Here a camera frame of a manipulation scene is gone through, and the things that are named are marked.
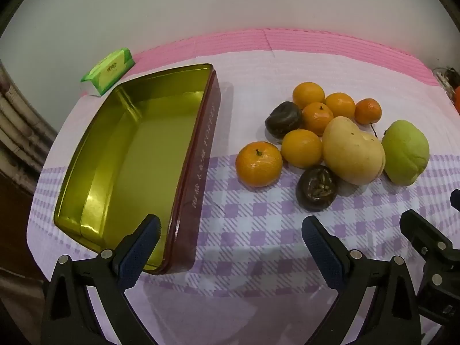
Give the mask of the yellow pear-shaped fruit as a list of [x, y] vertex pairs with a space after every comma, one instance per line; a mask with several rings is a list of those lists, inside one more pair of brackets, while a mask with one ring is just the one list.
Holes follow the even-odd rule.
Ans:
[[339, 116], [329, 122], [322, 143], [325, 165], [352, 185], [368, 185], [384, 169], [386, 157], [380, 140], [349, 118]]

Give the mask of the small orange with twig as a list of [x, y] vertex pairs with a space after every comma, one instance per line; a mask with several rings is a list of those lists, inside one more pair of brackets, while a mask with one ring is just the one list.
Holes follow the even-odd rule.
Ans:
[[371, 127], [373, 134], [377, 133], [373, 125], [380, 121], [382, 109], [380, 104], [373, 98], [365, 98], [356, 104], [354, 119], [359, 125]]

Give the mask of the dark brown fruit front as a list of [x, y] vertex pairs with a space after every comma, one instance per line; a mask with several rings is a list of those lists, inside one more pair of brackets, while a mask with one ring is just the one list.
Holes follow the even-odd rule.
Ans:
[[325, 210], [334, 202], [337, 194], [337, 175], [320, 164], [307, 168], [296, 185], [297, 202], [310, 212]]

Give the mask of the dark brown fruit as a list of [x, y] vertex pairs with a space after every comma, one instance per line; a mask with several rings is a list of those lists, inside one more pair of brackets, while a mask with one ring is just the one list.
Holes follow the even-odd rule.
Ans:
[[284, 101], [279, 104], [266, 118], [266, 130], [277, 139], [284, 136], [302, 125], [302, 111], [291, 102]]
[[297, 202], [310, 212], [325, 210], [334, 202], [337, 194], [337, 175], [320, 164], [307, 168], [296, 185]]

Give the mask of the orange with stem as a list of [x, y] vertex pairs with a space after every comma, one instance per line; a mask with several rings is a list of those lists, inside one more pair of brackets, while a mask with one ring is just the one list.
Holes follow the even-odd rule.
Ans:
[[334, 115], [325, 103], [313, 102], [302, 109], [302, 117], [307, 130], [322, 136]]

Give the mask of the dark brown fruit back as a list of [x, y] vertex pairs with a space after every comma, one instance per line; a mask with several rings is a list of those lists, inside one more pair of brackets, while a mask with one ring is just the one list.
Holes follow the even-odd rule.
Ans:
[[284, 101], [279, 104], [266, 118], [266, 130], [277, 139], [284, 136], [302, 125], [302, 111], [291, 102]]

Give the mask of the dark brown wooden cabinet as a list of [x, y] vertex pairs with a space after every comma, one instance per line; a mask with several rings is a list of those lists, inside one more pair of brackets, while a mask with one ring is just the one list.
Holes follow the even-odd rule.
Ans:
[[1, 175], [1, 268], [26, 278], [45, 280], [26, 242], [32, 196]]

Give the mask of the pink and purple checked tablecloth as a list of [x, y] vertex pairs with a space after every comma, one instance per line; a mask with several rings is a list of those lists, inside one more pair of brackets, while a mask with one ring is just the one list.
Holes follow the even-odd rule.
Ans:
[[161, 344], [304, 344], [334, 300], [302, 242], [306, 213], [295, 199], [299, 172], [283, 171], [266, 189], [243, 186], [235, 157], [266, 139], [264, 120], [295, 86], [310, 81], [328, 93], [371, 97], [382, 109], [382, 134], [407, 120], [430, 144], [430, 162], [407, 188], [379, 178], [343, 185], [319, 214], [335, 236], [366, 256], [402, 256], [414, 284], [423, 260], [402, 236], [400, 215], [413, 209], [454, 243], [459, 213], [449, 197], [459, 186], [459, 114], [420, 60], [369, 41], [320, 31], [259, 29], [193, 37], [135, 55], [133, 79], [163, 69], [210, 63], [221, 104], [210, 153], [193, 268], [144, 274], [127, 296]]

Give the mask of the gold and maroon toffee tin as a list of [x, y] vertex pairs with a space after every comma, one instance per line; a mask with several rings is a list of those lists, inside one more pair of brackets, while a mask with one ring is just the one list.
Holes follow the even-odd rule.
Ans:
[[55, 206], [56, 227], [100, 252], [153, 214], [161, 237], [145, 270], [163, 275], [190, 269], [220, 102], [210, 64], [118, 85], [72, 156]]

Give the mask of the beige patterned curtain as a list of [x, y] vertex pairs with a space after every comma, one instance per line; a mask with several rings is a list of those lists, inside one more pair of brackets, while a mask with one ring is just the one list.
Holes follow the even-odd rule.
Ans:
[[28, 193], [38, 178], [57, 133], [26, 101], [1, 67], [1, 175]]

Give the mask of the green tissue pack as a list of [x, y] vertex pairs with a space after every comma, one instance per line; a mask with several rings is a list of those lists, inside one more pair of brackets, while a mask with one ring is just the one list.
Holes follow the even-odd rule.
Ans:
[[101, 97], [134, 65], [135, 61], [127, 47], [113, 51], [80, 79], [80, 87], [84, 94]]

